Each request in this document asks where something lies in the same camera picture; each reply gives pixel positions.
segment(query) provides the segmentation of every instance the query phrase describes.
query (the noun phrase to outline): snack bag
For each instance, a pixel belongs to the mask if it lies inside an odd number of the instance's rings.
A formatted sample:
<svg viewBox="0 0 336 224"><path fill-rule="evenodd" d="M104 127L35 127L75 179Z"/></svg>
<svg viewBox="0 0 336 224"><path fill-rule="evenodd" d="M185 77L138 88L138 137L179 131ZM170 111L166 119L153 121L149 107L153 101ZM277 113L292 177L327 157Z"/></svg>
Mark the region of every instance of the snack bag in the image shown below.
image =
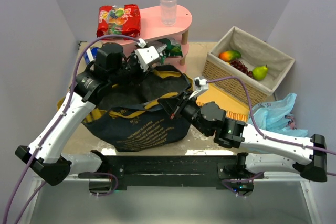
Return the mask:
<svg viewBox="0 0 336 224"><path fill-rule="evenodd" d="M140 35L140 28L140 11L135 4L123 7L104 5L99 8L97 37L119 34L136 38Z"/></svg>

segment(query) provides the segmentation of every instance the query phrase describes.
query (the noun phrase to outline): mango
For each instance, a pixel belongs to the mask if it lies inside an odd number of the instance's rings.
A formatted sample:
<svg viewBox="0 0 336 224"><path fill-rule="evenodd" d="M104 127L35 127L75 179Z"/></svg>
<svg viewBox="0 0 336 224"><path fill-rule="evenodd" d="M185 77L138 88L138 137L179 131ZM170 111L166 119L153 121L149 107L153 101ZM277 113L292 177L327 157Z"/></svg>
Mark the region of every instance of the mango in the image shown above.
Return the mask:
<svg viewBox="0 0 336 224"><path fill-rule="evenodd" d="M225 62L230 62L232 60L236 60L239 59L242 55L240 54L240 52L236 51L236 50L228 50L225 52L221 52L219 54L219 59L225 61Z"/></svg>

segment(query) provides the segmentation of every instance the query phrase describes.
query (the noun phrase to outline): glass panel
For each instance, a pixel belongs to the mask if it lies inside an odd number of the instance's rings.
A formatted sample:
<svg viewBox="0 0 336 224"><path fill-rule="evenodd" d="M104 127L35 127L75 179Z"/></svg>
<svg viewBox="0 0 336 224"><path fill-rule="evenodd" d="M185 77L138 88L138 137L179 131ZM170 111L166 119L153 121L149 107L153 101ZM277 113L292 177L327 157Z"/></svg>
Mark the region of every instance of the glass panel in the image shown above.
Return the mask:
<svg viewBox="0 0 336 224"><path fill-rule="evenodd" d="M246 200L228 190L192 187L129 187L106 197L92 196L88 182L45 186L33 224L237 224L311 223L300 182L255 182Z"/></svg>

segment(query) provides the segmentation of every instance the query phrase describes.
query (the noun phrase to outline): wooden shelf leg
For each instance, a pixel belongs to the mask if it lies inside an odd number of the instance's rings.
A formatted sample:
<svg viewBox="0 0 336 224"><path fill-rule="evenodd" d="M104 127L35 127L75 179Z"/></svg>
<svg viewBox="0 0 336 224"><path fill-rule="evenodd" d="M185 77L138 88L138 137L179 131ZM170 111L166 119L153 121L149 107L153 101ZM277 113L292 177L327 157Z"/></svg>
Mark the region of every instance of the wooden shelf leg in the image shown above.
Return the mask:
<svg viewBox="0 0 336 224"><path fill-rule="evenodd" d="M180 65L183 66L185 64L185 58L187 58L187 56L184 56L182 60L180 60Z"/></svg>
<svg viewBox="0 0 336 224"><path fill-rule="evenodd" d="M181 44L185 45L185 44L188 43L188 34L189 34L189 30L182 33ZM180 60L180 65L183 66L185 64L185 58L186 58L186 56L184 56L183 59Z"/></svg>
<svg viewBox="0 0 336 224"><path fill-rule="evenodd" d="M183 45L188 43L188 34L189 34L189 30L185 31L184 33L182 33L182 41L181 43Z"/></svg>

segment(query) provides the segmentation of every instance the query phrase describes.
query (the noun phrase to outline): blue plastic bag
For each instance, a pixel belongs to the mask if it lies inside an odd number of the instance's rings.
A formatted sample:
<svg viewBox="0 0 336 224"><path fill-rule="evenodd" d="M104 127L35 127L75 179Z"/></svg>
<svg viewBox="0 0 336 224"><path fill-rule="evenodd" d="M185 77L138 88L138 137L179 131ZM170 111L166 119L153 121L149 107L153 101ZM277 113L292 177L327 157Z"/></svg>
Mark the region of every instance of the blue plastic bag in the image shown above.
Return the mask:
<svg viewBox="0 0 336 224"><path fill-rule="evenodd" d="M253 116L260 129L276 132L288 136L306 137L308 130L296 129L289 124L293 120L290 114L295 104L296 94L290 93L283 100L264 102L252 108Z"/></svg>

